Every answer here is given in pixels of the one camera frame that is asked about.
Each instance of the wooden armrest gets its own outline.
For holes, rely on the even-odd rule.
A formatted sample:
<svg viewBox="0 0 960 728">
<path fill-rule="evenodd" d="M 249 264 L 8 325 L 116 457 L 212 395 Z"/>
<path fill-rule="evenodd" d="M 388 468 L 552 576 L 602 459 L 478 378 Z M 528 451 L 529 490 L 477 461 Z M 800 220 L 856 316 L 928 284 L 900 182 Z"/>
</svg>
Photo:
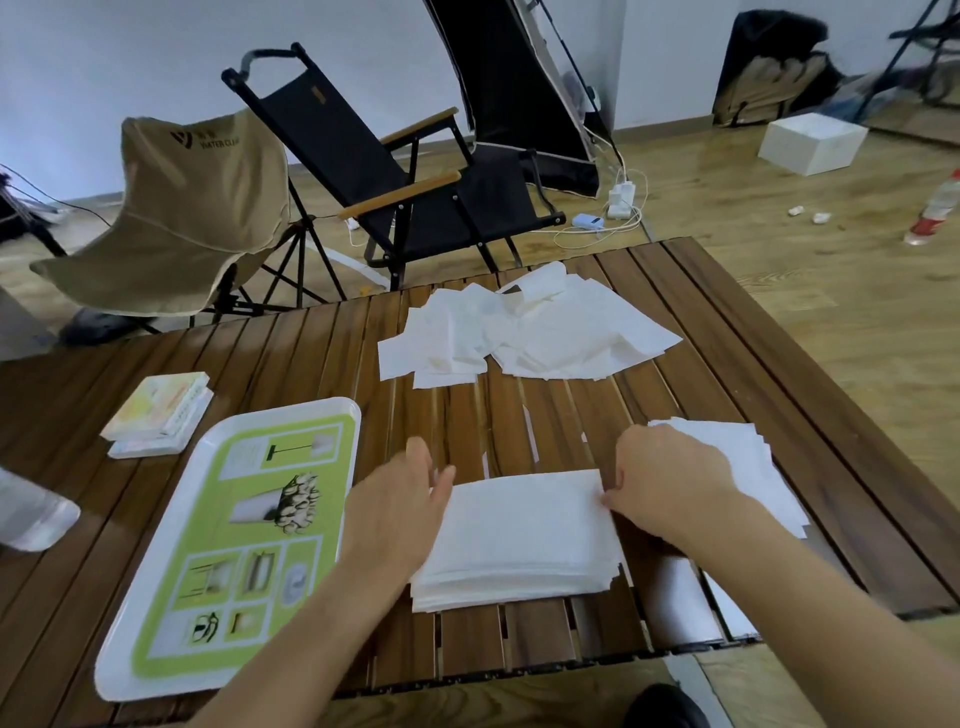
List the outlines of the wooden armrest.
<svg viewBox="0 0 960 728">
<path fill-rule="evenodd" d="M 344 207 L 337 214 L 337 217 L 339 217 L 341 220 L 347 220 L 350 217 L 356 219 L 360 217 L 360 215 L 366 215 L 368 212 L 373 212 L 376 209 L 389 207 L 390 205 L 396 205 L 396 203 L 409 200 L 411 197 L 416 197 L 417 195 L 421 195 L 424 192 L 429 192 L 432 189 L 437 189 L 438 187 L 443 187 L 447 184 L 459 182 L 460 177 L 461 175 L 457 171 L 444 172 L 436 177 L 431 177 L 429 180 L 414 182 L 413 184 L 408 184 L 400 189 L 395 189 L 391 192 L 384 192 L 382 195 L 371 197 L 369 200 L 364 200 L 362 203 L 357 203 L 356 205 L 351 205 L 350 207 Z"/>
<path fill-rule="evenodd" d="M 425 119 L 423 119 L 423 121 L 418 121 L 416 124 L 411 124 L 409 127 L 404 127 L 399 132 L 393 132 L 391 134 L 387 134 L 386 136 L 380 139 L 380 143 L 383 145 L 387 145 L 392 142 L 395 142 L 398 139 L 402 139 L 407 134 L 418 132 L 421 129 L 425 129 L 426 127 L 430 126 L 431 124 L 436 124 L 438 121 L 442 121 L 443 119 L 453 116 L 457 111 L 459 111 L 459 109 L 457 109 L 456 107 L 450 107 L 446 111 L 435 113 L 433 116 L 427 116 Z"/>
</svg>

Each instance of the red bottle label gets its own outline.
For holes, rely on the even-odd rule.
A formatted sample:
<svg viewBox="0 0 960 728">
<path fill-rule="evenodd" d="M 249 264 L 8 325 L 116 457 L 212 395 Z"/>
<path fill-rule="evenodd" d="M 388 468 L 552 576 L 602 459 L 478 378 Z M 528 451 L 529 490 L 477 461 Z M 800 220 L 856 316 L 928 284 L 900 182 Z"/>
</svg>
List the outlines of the red bottle label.
<svg viewBox="0 0 960 728">
<path fill-rule="evenodd" d="M 931 220 L 928 217 L 920 218 L 910 231 L 917 235 L 932 235 L 943 224 L 943 220 Z"/>
</svg>

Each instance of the wooden slat table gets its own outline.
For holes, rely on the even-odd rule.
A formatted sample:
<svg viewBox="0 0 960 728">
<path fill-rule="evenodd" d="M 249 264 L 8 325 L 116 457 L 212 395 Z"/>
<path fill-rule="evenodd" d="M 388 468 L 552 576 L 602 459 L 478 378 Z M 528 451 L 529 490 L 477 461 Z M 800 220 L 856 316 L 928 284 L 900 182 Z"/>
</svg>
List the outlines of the wooden slat table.
<svg viewBox="0 0 960 728">
<path fill-rule="evenodd" d="M 567 268 L 684 341 L 596 382 L 517 379 L 495 363 L 475 386 L 381 382 L 376 344 L 425 303 L 422 287 L 0 366 L 0 463 L 83 509 L 49 551 L 0 552 L 0 728 L 163 722 L 209 699 L 113 705 L 93 689 L 97 652 L 191 451 L 114 461 L 97 433 L 142 377 L 160 373 L 209 373 L 216 397 L 195 441 L 237 413 L 355 399 L 358 479 L 420 435 L 460 482 L 482 478 L 486 459 L 490 476 L 596 467 L 610 484 L 614 443 L 630 423 L 749 421 L 812 517 L 810 547 L 904 617 L 958 608 L 960 513 L 695 241 L 585 255 Z M 495 288 L 522 273 L 476 280 Z M 735 643 L 695 565 L 622 520 L 617 528 L 629 574 L 600 595 L 437 616 L 412 614 L 404 595 L 341 694 Z M 664 590 L 668 576 L 687 589 L 684 614 Z"/>
</svg>

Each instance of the right hand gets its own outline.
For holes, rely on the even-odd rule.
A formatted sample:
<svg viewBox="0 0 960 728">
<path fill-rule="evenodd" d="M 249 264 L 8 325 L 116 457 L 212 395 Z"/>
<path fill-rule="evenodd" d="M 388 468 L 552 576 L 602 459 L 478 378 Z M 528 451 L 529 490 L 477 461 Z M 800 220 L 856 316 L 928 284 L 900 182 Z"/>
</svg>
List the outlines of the right hand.
<svg viewBox="0 0 960 728">
<path fill-rule="evenodd" d="M 720 450 L 670 425 L 633 425 L 617 441 L 616 485 L 602 501 L 686 551 L 691 538 L 716 522 L 719 509 L 740 498 Z"/>
</svg>

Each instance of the hand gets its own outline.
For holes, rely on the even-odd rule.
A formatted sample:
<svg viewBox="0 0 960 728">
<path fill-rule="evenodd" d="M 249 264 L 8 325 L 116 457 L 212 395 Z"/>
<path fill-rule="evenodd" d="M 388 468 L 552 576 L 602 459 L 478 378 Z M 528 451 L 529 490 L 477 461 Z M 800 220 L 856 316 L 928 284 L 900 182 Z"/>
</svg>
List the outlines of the hand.
<svg viewBox="0 0 960 728">
<path fill-rule="evenodd" d="M 690 539 L 741 497 L 720 450 L 669 425 L 633 425 L 617 441 L 616 487 L 602 500 L 644 531 L 689 551 Z"/>
<path fill-rule="evenodd" d="M 450 500 L 456 468 L 447 466 L 436 483 L 433 472 L 426 443 L 411 437 L 405 452 L 353 486 L 345 508 L 341 561 L 376 570 L 399 594 L 430 555 Z"/>
</svg>

